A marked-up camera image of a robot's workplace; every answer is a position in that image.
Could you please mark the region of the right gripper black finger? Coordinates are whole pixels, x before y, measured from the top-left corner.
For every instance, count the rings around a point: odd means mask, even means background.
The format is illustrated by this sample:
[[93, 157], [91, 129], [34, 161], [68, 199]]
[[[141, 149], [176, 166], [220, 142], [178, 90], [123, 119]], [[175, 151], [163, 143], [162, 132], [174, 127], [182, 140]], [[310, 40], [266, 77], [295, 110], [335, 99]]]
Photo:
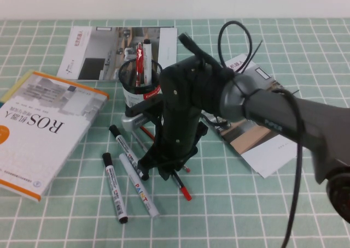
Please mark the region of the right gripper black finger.
[[176, 171], [176, 164], [162, 164], [160, 166], [160, 176], [166, 181]]
[[148, 160], [147, 158], [143, 157], [138, 161], [138, 169], [143, 173], [141, 176], [142, 180], [148, 180], [149, 179], [149, 168], [147, 164]]

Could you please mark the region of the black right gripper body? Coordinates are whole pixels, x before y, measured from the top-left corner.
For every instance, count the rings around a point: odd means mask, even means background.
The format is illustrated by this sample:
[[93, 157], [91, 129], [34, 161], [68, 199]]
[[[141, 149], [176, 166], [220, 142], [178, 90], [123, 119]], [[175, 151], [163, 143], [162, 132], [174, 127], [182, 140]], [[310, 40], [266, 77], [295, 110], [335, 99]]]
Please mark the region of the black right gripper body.
[[163, 124], [144, 157], [146, 169], [181, 169], [197, 153], [197, 128], [203, 110], [217, 113], [223, 82], [203, 59], [189, 57], [165, 68], [160, 74]]

